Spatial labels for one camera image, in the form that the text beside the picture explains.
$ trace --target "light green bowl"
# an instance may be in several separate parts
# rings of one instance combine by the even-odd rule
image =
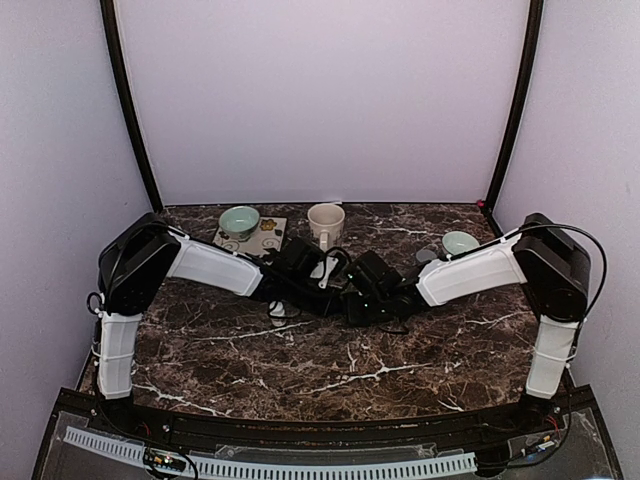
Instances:
[[[442,246],[451,255],[468,252],[480,246],[478,241],[465,232],[449,232],[442,237]]]
[[[229,238],[247,240],[258,228],[260,212],[251,207],[233,207],[226,210],[218,220],[218,224]]]

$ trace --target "coaster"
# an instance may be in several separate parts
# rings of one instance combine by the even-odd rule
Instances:
[[[268,253],[267,248],[275,248],[280,251],[286,226],[286,218],[262,217],[260,225],[247,240],[240,242],[229,238],[221,228],[218,228],[213,237],[213,243],[230,252],[250,253],[261,257]]]

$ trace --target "ceramic mug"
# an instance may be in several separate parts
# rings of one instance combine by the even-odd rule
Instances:
[[[344,210],[333,203],[319,203],[307,212],[311,232],[323,252],[333,247],[342,236],[344,217]]]

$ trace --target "white wall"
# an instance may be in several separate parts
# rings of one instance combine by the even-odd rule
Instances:
[[[482,198],[528,4],[117,2],[164,201]]]
[[[98,254],[149,206],[99,2],[0,2],[0,66],[0,476],[24,479],[90,346]]]
[[[547,2],[496,214],[510,229],[541,211],[586,228],[607,249],[610,277],[574,373],[595,390],[626,478],[640,478],[639,205],[640,3]]]

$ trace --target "marble tabletop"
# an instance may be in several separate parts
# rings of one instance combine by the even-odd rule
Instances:
[[[164,217],[213,239],[228,206],[167,208]],[[310,236],[309,205],[258,205]],[[346,204],[342,247],[375,250],[403,273],[423,247],[463,230],[493,238],[475,205]],[[141,405],[204,415],[288,421],[382,420],[474,410],[518,400],[537,323],[519,286],[415,315],[409,333],[348,328],[303,313],[275,328],[264,304],[170,279],[145,314],[133,374]],[[81,390],[91,390],[91,368]]]

